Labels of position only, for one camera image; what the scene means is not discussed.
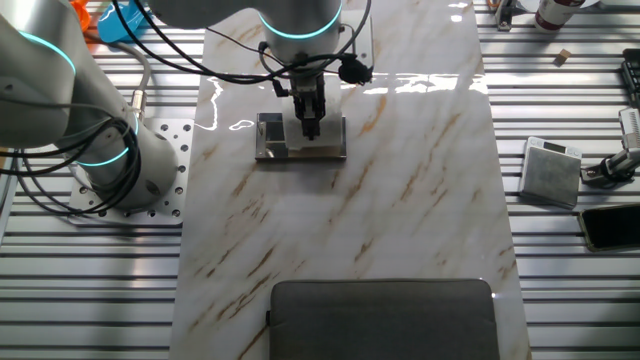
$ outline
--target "small gray box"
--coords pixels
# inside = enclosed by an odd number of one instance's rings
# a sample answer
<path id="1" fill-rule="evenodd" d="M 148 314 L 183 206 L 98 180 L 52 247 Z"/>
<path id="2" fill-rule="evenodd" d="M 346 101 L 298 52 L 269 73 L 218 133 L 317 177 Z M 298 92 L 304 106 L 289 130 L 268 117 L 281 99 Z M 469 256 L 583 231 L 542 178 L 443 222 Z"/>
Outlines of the small gray box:
<path id="1" fill-rule="evenodd" d="M 576 148 L 529 138 L 520 195 L 573 209 L 578 203 L 581 159 Z"/>

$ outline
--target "blue led ring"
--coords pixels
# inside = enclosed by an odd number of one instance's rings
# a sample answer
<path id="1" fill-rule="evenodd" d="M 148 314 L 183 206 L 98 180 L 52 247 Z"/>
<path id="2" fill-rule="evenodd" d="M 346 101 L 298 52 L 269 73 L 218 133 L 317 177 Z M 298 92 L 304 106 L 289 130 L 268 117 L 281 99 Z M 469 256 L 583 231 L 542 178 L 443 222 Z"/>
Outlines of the blue led ring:
<path id="1" fill-rule="evenodd" d="M 46 47 L 48 47 L 49 49 L 55 51 L 58 55 L 62 56 L 63 59 L 67 60 L 67 62 L 69 63 L 69 65 L 71 65 L 71 69 L 73 70 L 73 75 L 76 74 L 76 67 L 73 65 L 73 61 L 71 61 L 71 59 L 69 58 L 69 56 L 67 56 L 67 54 L 64 53 L 64 51 L 60 50 L 59 47 L 53 45 L 52 43 L 48 42 L 47 40 L 37 37 L 35 35 L 31 35 L 29 33 L 26 33 L 24 31 L 20 31 L 20 35 L 24 36 L 25 38 L 27 38 L 28 40 L 36 43 L 36 44 L 40 44 L 40 45 L 44 45 Z"/>
<path id="2" fill-rule="evenodd" d="M 138 135 L 138 118 L 137 118 L 137 117 L 136 117 L 136 120 L 135 120 L 135 121 L 136 121 L 136 131 L 135 131 L 135 133 L 136 133 L 136 135 Z M 112 162 L 117 161 L 118 159 L 120 159 L 121 157 L 123 157 L 123 156 L 124 156 L 126 153 L 128 153 L 128 152 L 129 152 L 129 148 L 127 147 L 127 148 L 125 148 L 124 150 L 122 150 L 122 152 L 121 152 L 120 154 L 116 155 L 116 156 L 115 156 L 114 158 L 112 158 L 111 160 L 103 161 L 103 162 L 101 162 L 101 163 L 96 163 L 96 164 L 86 164 L 86 163 L 81 163 L 80 161 L 76 161 L 76 163 L 77 163 L 78 165 L 81 165 L 81 166 L 89 166 L 89 167 L 98 167 L 98 166 L 109 165 L 109 164 L 111 164 Z"/>
<path id="3" fill-rule="evenodd" d="M 276 28 L 274 28 L 273 26 L 269 25 L 269 23 L 262 17 L 262 14 L 258 14 L 260 16 L 260 20 L 262 20 L 262 23 L 264 24 L 264 26 L 267 27 L 267 29 L 271 30 L 271 32 L 273 32 L 276 35 L 280 35 L 283 38 L 286 39 L 293 39 L 293 40 L 304 40 L 304 39 L 310 39 L 314 36 L 318 36 L 320 34 L 322 34 L 323 32 L 329 30 L 329 28 L 331 28 L 331 26 L 333 26 L 333 24 L 338 21 L 338 18 L 340 17 L 340 13 L 342 12 L 342 2 L 340 2 L 340 8 L 338 8 L 338 13 L 336 14 L 336 16 L 334 16 L 333 19 L 331 19 L 331 21 L 325 25 L 322 29 L 318 30 L 318 31 L 314 31 L 312 33 L 308 33 L 308 34 L 287 34 L 284 33 L 280 30 L 277 30 Z"/>

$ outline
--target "metal bracket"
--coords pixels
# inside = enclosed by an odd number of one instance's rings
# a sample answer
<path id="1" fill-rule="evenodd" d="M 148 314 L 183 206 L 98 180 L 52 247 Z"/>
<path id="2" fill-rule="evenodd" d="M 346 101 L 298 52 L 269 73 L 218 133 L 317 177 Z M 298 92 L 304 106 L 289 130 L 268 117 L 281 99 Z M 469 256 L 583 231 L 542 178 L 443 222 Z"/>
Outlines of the metal bracket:
<path id="1" fill-rule="evenodd" d="M 306 148 L 299 151 L 287 149 L 284 142 L 282 114 L 258 114 L 256 124 L 257 161 L 346 160 L 346 119 L 342 118 L 342 143 L 340 146 Z"/>
<path id="2" fill-rule="evenodd" d="M 511 31 L 511 21 L 517 3 L 517 0 L 502 0 L 500 2 L 500 6 L 498 6 L 498 10 L 496 11 L 498 31 Z"/>

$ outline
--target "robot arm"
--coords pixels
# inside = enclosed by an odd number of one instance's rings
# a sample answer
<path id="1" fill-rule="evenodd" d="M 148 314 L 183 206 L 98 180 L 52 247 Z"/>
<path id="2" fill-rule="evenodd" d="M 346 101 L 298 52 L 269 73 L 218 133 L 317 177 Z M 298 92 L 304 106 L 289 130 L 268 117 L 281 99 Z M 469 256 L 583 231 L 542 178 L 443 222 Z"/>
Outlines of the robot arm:
<path id="1" fill-rule="evenodd" d="M 53 109 L 34 103 L 86 107 Z M 135 186 L 117 206 L 132 210 L 153 203 L 176 177 L 174 150 L 138 121 L 102 72 L 87 49 L 69 2 L 0 0 L 0 146 L 68 148 L 108 120 L 106 113 L 135 129 L 141 153 Z M 117 130 L 109 128 L 77 159 L 94 189 L 110 188 L 97 192 L 103 199 L 129 173 L 128 150 Z"/>
<path id="2" fill-rule="evenodd" d="M 154 14 L 168 25 L 203 28 L 238 11 L 258 10 L 267 42 L 286 63 L 296 57 L 332 53 L 338 45 L 341 0 L 151 0 Z"/>
<path id="3" fill-rule="evenodd" d="M 240 10 L 254 8 L 260 13 L 268 47 L 287 64 L 334 53 L 340 37 L 341 0 L 150 0 L 149 5 L 160 20 L 182 28 L 214 25 Z M 318 64 L 309 64 L 307 69 L 315 65 Z M 301 121 L 302 135 L 313 141 L 321 135 L 320 121 L 328 113 L 325 92 L 336 90 L 325 89 L 322 71 L 289 75 L 291 90 L 276 93 L 293 97 L 294 115 Z"/>

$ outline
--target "small wooden block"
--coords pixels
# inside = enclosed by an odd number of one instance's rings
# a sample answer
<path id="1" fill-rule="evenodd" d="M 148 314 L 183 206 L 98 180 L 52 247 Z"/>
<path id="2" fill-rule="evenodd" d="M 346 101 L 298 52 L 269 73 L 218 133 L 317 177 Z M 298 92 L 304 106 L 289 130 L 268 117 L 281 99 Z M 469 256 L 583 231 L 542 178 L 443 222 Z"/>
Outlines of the small wooden block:
<path id="1" fill-rule="evenodd" d="M 556 59 L 553 60 L 553 63 L 560 67 L 562 65 L 564 65 L 565 62 L 567 62 L 567 59 L 569 59 L 569 57 L 571 57 L 571 53 L 568 52 L 565 49 L 562 49 L 562 51 L 560 51 L 560 54 L 558 54 L 558 56 L 556 56 Z"/>

